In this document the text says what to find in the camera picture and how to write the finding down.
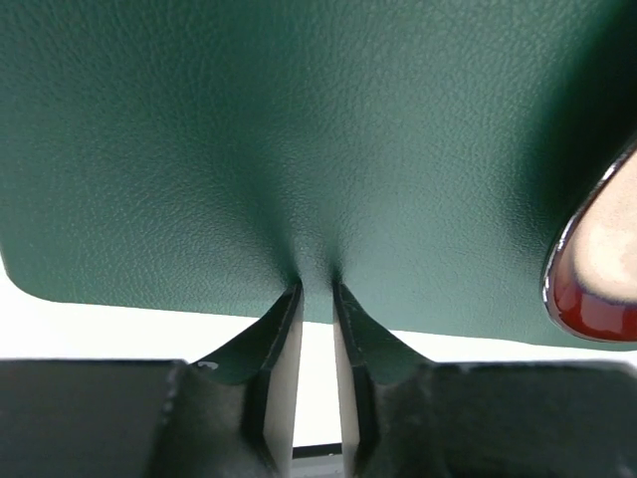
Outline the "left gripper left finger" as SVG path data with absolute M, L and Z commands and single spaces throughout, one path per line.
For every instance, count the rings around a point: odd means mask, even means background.
M 213 353 L 183 360 L 5 359 L 5 477 L 287 477 L 303 288 Z

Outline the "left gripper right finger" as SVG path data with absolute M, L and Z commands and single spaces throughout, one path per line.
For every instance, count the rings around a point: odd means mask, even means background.
M 436 362 L 333 287 L 349 477 L 632 477 L 636 371 L 599 360 Z

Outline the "red rimmed beige plate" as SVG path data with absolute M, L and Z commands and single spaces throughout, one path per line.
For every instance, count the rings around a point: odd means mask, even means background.
M 604 171 L 569 218 L 546 261 L 542 301 L 581 339 L 636 342 L 636 147 Z

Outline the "green placemat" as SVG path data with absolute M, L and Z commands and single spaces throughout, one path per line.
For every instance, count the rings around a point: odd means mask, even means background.
M 1 253 L 57 302 L 585 349 L 546 257 L 636 131 L 632 1 L 5 1 Z

